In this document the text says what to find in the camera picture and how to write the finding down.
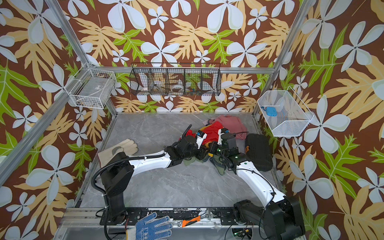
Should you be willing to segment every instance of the orange and black handle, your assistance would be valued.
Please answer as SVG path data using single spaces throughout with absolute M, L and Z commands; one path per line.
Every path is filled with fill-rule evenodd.
M 201 216 L 197 216 L 197 217 L 194 217 L 194 218 L 189 219 L 189 220 L 183 220 L 181 223 L 181 227 L 186 227 L 186 226 L 189 226 L 191 224 L 194 224 L 194 223 L 200 221 L 200 218 L 201 218 Z

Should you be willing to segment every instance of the wire basket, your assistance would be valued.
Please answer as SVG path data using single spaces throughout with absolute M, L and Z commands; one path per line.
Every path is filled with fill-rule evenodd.
M 130 87 L 134 95 L 219 95 L 221 92 L 220 65 L 215 67 L 148 67 L 132 64 Z
M 295 98 L 288 90 L 266 91 L 257 103 L 275 137 L 298 137 L 308 126 L 314 114 L 295 91 Z M 299 102 L 308 110 L 306 113 Z
M 113 71 L 88 68 L 78 75 L 76 85 L 68 93 L 77 107 L 104 109 L 112 90 L 116 76 Z

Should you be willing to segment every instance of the blue and white glove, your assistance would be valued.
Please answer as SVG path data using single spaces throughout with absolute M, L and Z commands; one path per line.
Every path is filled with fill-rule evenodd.
M 138 221 L 134 228 L 127 230 L 127 240 L 157 240 L 169 237 L 172 234 L 172 224 L 169 217 L 158 218 L 153 212 Z

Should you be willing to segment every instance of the glove finger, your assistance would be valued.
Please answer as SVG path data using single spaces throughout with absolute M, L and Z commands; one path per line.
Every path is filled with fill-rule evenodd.
M 157 234 L 155 234 L 154 239 L 161 239 L 161 238 L 169 237 L 171 234 L 172 234 L 171 230 L 157 233 Z
M 163 223 L 168 222 L 168 221 L 169 221 L 169 216 L 165 216 L 165 217 L 153 220 L 153 224 L 154 224 L 154 226 L 158 226 L 158 225 L 163 224 Z
M 165 231 L 165 230 L 170 230 L 172 228 L 172 226 L 173 226 L 172 223 L 167 223 L 167 224 L 157 226 L 155 228 L 155 230 L 156 230 L 156 233 L 160 233 L 160 232 Z
M 149 214 L 148 216 L 143 217 L 140 221 L 138 221 L 136 223 L 136 226 L 144 226 L 147 222 L 155 219 L 156 217 L 157 217 L 157 213 L 153 212 L 153 213 Z

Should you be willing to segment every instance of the marble surface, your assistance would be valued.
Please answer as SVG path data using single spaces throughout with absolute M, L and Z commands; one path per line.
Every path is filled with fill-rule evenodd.
M 237 113 L 250 133 L 255 133 L 251 114 Z M 203 121 L 219 114 L 119 114 L 107 141 L 106 148 L 129 138 L 137 143 L 144 155 L 161 151 L 163 146 L 178 140 L 189 124 L 196 132 Z M 244 140 L 237 141 L 239 151 L 244 151 Z M 261 172 L 275 185 L 271 172 Z M 249 199 L 260 201 L 250 187 L 232 171 L 221 176 L 210 162 L 184 163 L 166 169 L 150 170 L 131 178 L 124 191 L 127 207 L 231 207 L 234 203 Z M 101 193 L 91 186 L 87 188 L 80 207 L 103 207 Z

